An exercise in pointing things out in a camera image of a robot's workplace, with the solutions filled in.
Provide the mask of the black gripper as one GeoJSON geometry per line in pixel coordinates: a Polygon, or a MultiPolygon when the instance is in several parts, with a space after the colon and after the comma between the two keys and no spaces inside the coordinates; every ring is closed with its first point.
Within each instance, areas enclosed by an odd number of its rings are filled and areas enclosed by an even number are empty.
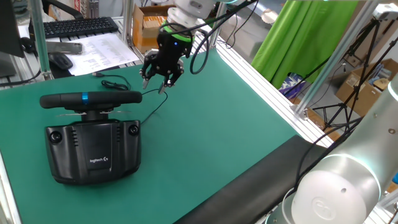
{"type": "Polygon", "coordinates": [[[151,68],[155,62],[155,70],[164,77],[158,91],[159,94],[163,94],[166,88],[173,87],[184,73],[181,57],[190,56],[193,36],[189,32],[181,35],[169,34],[163,30],[159,33],[157,42],[159,49],[151,49],[144,54],[144,62],[139,74],[143,78],[142,88],[146,89],[149,80],[154,76],[151,68]]]}

